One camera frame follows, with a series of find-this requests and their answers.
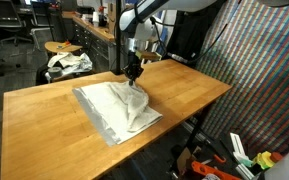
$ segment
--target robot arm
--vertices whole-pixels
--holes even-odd
[[[153,14],[162,10],[180,10],[195,12],[204,9],[216,0],[142,0],[131,10],[125,11],[119,26],[125,37],[128,38],[128,65],[123,69],[130,85],[138,78],[143,68],[136,57],[136,50],[143,50],[145,41],[156,38],[154,25],[149,19]]]

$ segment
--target wooden tabletop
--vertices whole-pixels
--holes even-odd
[[[76,46],[76,45],[70,45],[64,48],[58,48],[58,46],[62,46],[63,43],[62,42],[46,42],[44,44],[45,49],[47,49],[48,51],[52,52],[52,53],[58,53],[58,52],[74,52],[77,51],[79,49],[82,48],[82,46]]]
[[[107,27],[94,27],[92,23],[88,21],[84,21],[79,17],[73,17],[73,21],[78,23],[82,27],[85,27],[87,30],[91,31],[93,34],[95,34],[99,38],[105,41],[115,42],[115,37],[109,33]]]
[[[230,86],[173,60],[143,65],[137,80],[163,118],[109,147],[73,88],[125,82],[111,72],[4,94],[1,179],[96,179],[216,100]]]
[[[76,16],[75,11],[62,11],[62,17],[65,19],[73,19]]]

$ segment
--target colorful patterned backdrop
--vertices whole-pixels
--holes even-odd
[[[228,27],[197,70],[233,88],[212,108],[203,129],[235,132],[257,151],[289,150],[289,6],[229,0],[204,42]]]

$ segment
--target wire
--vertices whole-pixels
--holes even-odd
[[[185,23],[185,24],[165,24],[165,23],[161,23],[161,22],[158,22],[158,21],[155,21],[155,23],[163,25],[163,26],[171,26],[171,27],[181,27],[181,26],[183,26],[185,24],[189,24],[189,23]]]
[[[88,48],[87,48],[87,54],[90,53],[91,46],[92,46],[92,44],[93,44],[93,40],[90,40],[89,43],[90,43],[90,45],[89,45]]]
[[[111,70],[112,70],[113,64],[115,63],[116,59],[117,59],[117,58],[115,58],[115,59],[114,59],[114,61],[112,62],[112,64],[111,64],[110,68],[108,69],[109,71],[111,71]]]
[[[242,0],[239,0],[239,1],[238,1],[237,7],[235,8],[232,16],[229,18],[228,23],[231,22],[234,14],[235,14],[235,12],[237,11],[239,5],[241,4],[241,2],[242,2]],[[208,53],[208,51],[215,45],[215,43],[218,41],[218,39],[222,36],[223,32],[225,31],[226,27],[228,26],[228,23],[226,23],[226,24],[224,25],[223,29],[221,30],[221,32],[219,33],[219,35],[216,37],[216,39],[213,41],[213,43],[210,45],[210,47],[208,47],[207,50],[206,50],[202,55],[198,56],[197,58],[195,58],[195,59],[193,59],[193,60],[191,60],[191,61],[188,61],[187,64],[194,64],[194,63],[196,63],[198,60],[200,60],[202,57],[204,57],[204,56]]]
[[[143,21],[143,19],[141,19],[140,18],[140,16],[138,15],[138,7],[137,7],[137,5],[138,5],[138,2],[136,2],[135,4],[134,4],[134,13],[135,13],[135,19],[139,22],[139,23],[144,23],[144,21]]]
[[[212,47],[215,45],[215,43],[218,41],[218,39],[222,36],[222,34],[225,31],[226,27],[227,27],[227,24],[224,25],[224,27],[223,27],[222,31],[220,32],[220,34],[216,37],[216,39],[213,41],[213,43],[210,45],[210,47],[208,47],[207,50],[202,55],[200,55],[199,57],[197,57],[196,59],[194,59],[192,61],[188,61],[187,64],[194,64],[195,62],[200,60],[203,56],[205,56],[205,54],[207,54],[208,51],[212,49]]]
[[[158,41],[159,45],[162,47],[162,49],[163,49],[162,57],[164,57],[166,55],[166,53],[167,53],[167,50],[166,50],[164,42],[160,38],[160,33],[158,31],[157,25],[155,23],[153,23],[153,24],[154,24],[154,27],[155,27],[155,30],[156,30],[156,34],[157,34],[157,38],[158,38],[157,41]]]

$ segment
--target white fabric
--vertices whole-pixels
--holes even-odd
[[[65,68],[67,66],[73,66],[73,65],[76,65],[76,64],[80,64],[81,63],[81,59],[82,59],[81,57],[74,56],[70,52],[59,52],[59,53],[57,53],[57,55],[53,56],[50,59],[50,61],[48,62],[47,66],[48,67],[53,67],[54,64],[57,61],[60,61],[62,66]]]
[[[128,82],[105,82],[81,89],[116,133],[120,140],[118,144],[145,130],[162,117],[148,107],[148,95],[139,87],[129,86]]]
[[[79,58],[80,58],[80,61],[78,64],[65,67],[62,70],[62,76],[65,76],[67,74],[73,74],[73,73],[89,72],[90,70],[92,70],[93,63],[90,60],[90,58],[87,56],[87,54],[83,53],[79,56]],[[48,72],[45,73],[45,77],[46,77],[47,81],[50,83],[51,82],[51,76]]]

